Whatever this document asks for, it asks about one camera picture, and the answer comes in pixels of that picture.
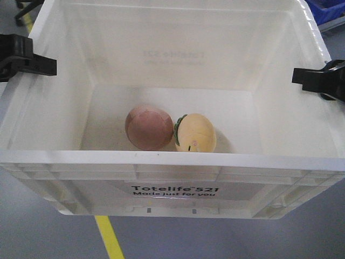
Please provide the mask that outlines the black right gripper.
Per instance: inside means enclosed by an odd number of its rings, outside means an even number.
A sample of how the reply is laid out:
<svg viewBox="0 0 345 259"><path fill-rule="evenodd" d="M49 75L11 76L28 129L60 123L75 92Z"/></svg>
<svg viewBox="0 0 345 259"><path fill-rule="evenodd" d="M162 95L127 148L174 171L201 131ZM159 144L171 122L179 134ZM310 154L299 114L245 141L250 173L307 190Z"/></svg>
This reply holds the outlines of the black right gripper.
<svg viewBox="0 0 345 259"><path fill-rule="evenodd" d="M324 100L344 102L344 60L331 60L322 70L294 68L292 83L300 84L303 91L321 92Z"/></svg>

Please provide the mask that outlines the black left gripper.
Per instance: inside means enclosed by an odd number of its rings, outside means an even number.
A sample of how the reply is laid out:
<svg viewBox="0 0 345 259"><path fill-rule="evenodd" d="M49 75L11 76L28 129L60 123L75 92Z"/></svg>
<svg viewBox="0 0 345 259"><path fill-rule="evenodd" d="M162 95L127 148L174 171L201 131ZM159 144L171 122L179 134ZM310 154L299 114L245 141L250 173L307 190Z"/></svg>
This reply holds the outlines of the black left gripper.
<svg viewBox="0 0 345 259"><path fill-rule="evenodd" d="M1 83L17 72L57 75L57 61L33 53L33 40L17 34L1 34Z"/></svg>

